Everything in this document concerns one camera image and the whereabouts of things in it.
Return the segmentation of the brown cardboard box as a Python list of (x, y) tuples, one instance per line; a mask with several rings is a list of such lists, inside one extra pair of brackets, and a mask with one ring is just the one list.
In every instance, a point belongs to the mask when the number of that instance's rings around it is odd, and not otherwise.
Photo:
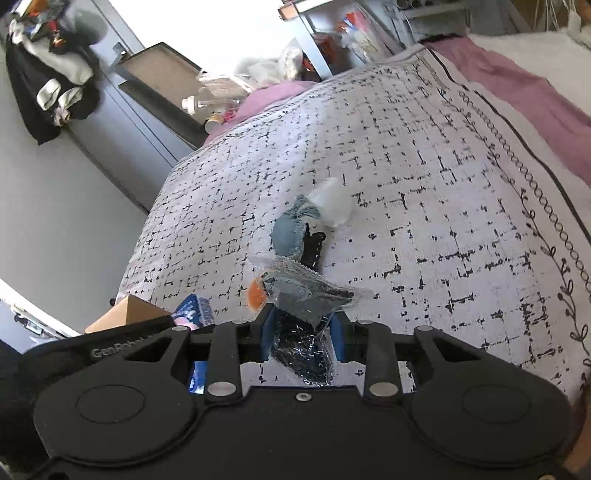
[(86, 327), (84, 333), (96, 333), (165, 316), (169, 316), (167, 311), (152, 305), (139, 297), (127, 295), (111, 307), (99, 319)]

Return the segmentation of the crumpled clear plastic wrap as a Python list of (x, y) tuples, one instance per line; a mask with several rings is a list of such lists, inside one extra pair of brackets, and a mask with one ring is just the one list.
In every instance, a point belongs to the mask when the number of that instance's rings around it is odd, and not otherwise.
[(308, 201), (318, 208), (322, 224), (339, 228), (349, 221), (353, 212), (353, 197), (346, 186), (335, 177), (329, 177), (307, 195)]

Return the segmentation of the brown board black frame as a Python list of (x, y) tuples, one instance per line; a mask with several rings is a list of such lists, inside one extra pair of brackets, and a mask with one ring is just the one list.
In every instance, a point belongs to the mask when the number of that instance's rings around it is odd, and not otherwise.
[(197, 95), (202, 69), (164, 42), (126, 55), (114, 65), (119, 87), (193, 149), (204, 144), (204, 126), (181, 103)]

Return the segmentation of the blue white snack packet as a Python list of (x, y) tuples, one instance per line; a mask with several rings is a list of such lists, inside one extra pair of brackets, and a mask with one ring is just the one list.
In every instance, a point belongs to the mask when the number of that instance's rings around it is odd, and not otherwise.
[[(187, 327), (191, 331), (192, 339), (204, 339), (204, 336), (211, 334), (215, 327), (209, 300), (194, 293), (189, 294), (176, 307), (171, 317), (176, 326)], [(188, 386), (191, 394), (204, 394), (206, 373), (206, 358), (195, 360)]]

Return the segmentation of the clear plastic bottle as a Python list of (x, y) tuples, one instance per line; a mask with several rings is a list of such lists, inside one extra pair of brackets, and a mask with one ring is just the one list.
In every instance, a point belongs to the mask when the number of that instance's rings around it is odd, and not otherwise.
[(181, 108), (190, 114), (199, 112), (225, 112), (237, 108), (247, 97), (247, 91), (238, 87), (201, 87), (197, 94), (181, 100)]

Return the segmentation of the bagged blue orange plush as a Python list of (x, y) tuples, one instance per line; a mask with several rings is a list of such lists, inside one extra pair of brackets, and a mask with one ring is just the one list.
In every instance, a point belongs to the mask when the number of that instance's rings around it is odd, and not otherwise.
[(311, 386), (332, 383), (328, 330), (332, 315), (373, 297), (368, 289), (342, 286), (296, 260), (253, 256), (266, 303), (276, 308), (271, 321), (270, 356)]

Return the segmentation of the pink bed sheet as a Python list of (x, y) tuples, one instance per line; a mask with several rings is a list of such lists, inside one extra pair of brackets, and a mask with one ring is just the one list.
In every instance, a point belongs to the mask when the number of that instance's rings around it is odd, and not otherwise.
[(326, 179), (413, 202), (590, 198), (590, 119), (549, 82), (468, 38), (418, 45), (260, 112), (183, 158), (164, 193), (284, 206)]

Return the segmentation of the cluttered grey shelf rack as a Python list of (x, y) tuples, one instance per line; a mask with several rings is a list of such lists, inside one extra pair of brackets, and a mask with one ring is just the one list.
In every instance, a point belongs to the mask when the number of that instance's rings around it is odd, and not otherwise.
[(465, 1), (381, 1), (384, 18), (367, 1), (284, 1), (283, 22), (294, 29), (304, 67), (325, 80), (358, 64), (396, 55), (421, 40), (469, 32)]

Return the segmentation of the white black patterned blanket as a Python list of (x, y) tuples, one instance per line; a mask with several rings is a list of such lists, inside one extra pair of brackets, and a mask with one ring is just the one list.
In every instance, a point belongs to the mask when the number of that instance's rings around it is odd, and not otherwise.
[(397, 333), (429, 325), (576, 400), (590, 381), (590, 190), (510, 104), (418, 47), (252, 117), (165, 180), (119, 295), (249, 316), (252, 258), (325, 179), (352, 216), (322, 275), (366, 292), (349, 311)]

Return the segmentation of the grey wardrobe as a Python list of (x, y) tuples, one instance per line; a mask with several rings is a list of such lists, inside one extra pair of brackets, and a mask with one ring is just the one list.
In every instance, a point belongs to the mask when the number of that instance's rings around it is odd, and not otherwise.
[(136, 206), (149, 211), (166, 177), (195, 147), (121, 90), (115, 71), (143, 45), (109, 1), (73, 1), (66, 25), (88, 43), (101, 99), (86, 119), (69, 124), (72, 137)]

